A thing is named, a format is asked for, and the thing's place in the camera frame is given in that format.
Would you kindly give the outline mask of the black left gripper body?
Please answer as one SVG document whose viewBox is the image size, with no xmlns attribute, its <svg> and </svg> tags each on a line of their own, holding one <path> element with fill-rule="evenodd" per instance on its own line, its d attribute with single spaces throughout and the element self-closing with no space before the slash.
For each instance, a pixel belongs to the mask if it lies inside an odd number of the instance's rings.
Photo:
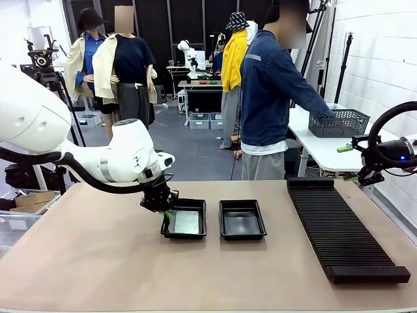
<svg viewBox="0 0 417 313">
<path fill-rule="evenodd" d="M 168 179 L 159 177 L 150 182 L 143 190 L 140 206 L 153 213 L 168 212 L 173 208 L 173 202 L 179 197 L 178 190 L 171 190 L 167 185 Z"/>
</svg>

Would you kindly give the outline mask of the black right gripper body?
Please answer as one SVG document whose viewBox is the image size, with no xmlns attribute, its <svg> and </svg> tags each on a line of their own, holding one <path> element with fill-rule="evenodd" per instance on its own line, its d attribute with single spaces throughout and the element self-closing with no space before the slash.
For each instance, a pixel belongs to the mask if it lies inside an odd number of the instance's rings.
<svg viewBox="0 0 417 313">
<path fill-rule="evenodd" d="M 378 143 L 376 147 L 384 157 L 390 160 L 401 163 L 407 161 L 407 144 L 403 140 Z"/>
</svg>

